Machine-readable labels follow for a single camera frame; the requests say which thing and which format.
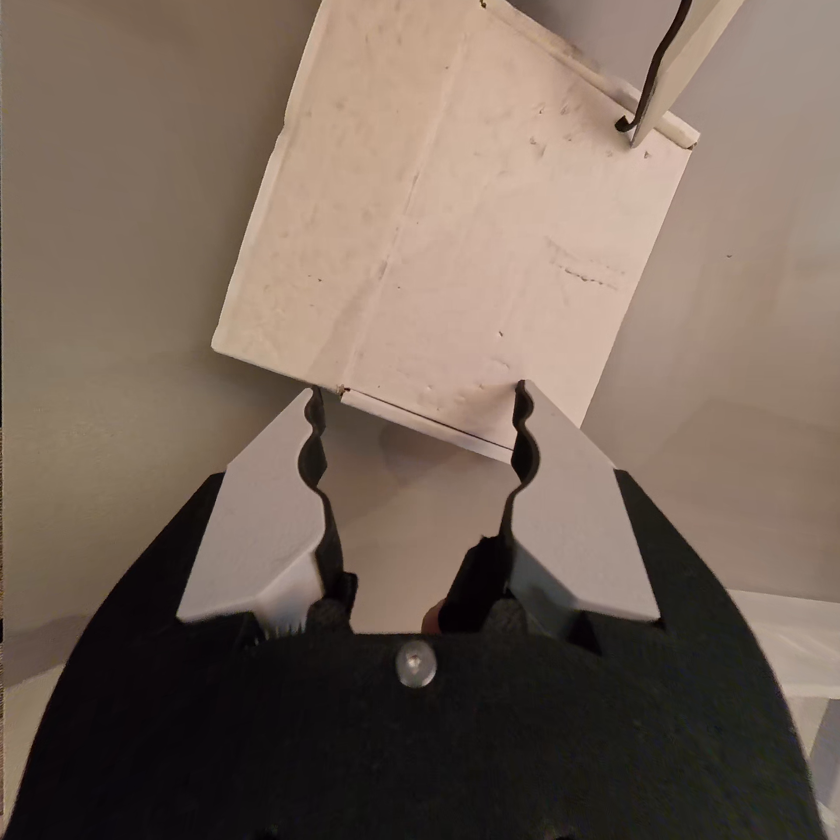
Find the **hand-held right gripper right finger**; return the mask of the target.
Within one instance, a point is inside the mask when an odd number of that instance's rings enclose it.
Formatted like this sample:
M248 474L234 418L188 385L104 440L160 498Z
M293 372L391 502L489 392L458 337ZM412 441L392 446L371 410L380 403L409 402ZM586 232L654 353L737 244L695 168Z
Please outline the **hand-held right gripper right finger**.
M516 386L501 521L507 588L538 630L566 637L578 615L654 623L660 611L613 462L528 380Z

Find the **white cardboard box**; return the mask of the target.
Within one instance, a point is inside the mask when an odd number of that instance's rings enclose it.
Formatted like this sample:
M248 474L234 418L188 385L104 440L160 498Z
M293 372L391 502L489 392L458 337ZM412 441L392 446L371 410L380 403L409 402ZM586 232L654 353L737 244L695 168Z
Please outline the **white cardboard box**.
M322 2L212 348L504 459L582 425L699 133L508 2Z

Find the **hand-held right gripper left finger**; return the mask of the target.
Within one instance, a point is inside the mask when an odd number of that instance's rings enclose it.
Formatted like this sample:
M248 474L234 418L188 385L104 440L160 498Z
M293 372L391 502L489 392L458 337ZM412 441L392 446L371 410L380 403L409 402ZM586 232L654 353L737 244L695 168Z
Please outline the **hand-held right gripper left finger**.
M344 604L338 527L319 482L326 418L301 393L227 466L176 617L250 613L266 634L306 626L323 597Z

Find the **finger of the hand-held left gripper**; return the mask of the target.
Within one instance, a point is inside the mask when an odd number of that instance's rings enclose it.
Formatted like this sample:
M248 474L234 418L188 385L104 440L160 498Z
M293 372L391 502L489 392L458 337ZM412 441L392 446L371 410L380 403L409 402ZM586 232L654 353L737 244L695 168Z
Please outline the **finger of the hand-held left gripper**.
M621 117L616 131L632 133L638 148L651 132L662 133L680 148L694 148L699 132L670 111L712 47L730 24L742 1L680 1L675 18L651 59L632 119Z

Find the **clear plastic bin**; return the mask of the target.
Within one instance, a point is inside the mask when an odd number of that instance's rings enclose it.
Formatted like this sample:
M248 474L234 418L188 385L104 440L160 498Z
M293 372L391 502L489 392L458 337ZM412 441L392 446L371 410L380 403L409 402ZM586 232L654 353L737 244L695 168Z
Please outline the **clear plastic bin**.
M788 697L839 699L839 604L728 591Z

